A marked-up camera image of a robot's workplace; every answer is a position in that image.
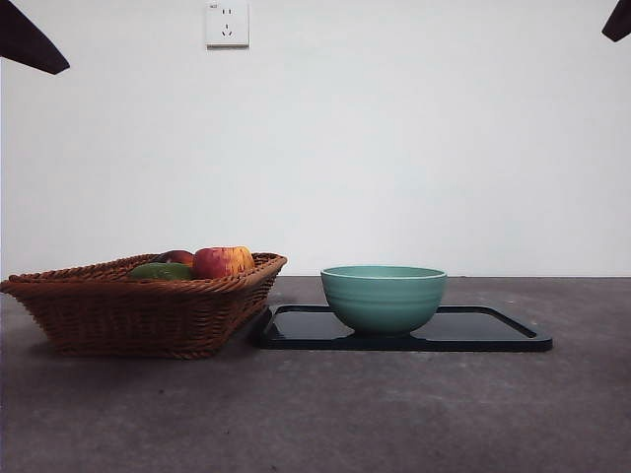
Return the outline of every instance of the green fruit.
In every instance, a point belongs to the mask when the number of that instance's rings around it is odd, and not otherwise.
[[[127,273],[132,279],[166,279],[188,281],[193,279],[190,267],[182,263],[145,263]]]

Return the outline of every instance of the wicker basket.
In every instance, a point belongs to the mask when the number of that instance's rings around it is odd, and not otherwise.
[[[63,355],[198,359],[215,354],[263,309],[287,262],[277,254],[254,253],[254,269],[221,279],[125,277],[154,256],[14,275],[0,291],[25,306]]]

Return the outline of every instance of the ceramic bowl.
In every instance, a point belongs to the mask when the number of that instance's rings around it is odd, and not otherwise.
[[[447,275],[408,266],[340,266],[320,272],[328,304],[342,323],[366,335],[405,335],[441,303]]]

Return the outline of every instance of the electrical outlet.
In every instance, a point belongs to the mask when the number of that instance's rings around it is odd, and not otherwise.
[[[249,6],[245,0],[220,0],[207,5],[206,47],[248,47]]]

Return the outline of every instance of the apple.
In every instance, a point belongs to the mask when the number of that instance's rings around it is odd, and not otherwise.
[[[184,249],[172,249],[165,253],[154,256],[152,263],[181,263],[188,267],[193,266],[193,253]]]
[[[195,279],[223,278],[253,267],[254,258],[245,246],[202,248],[193,256]]]

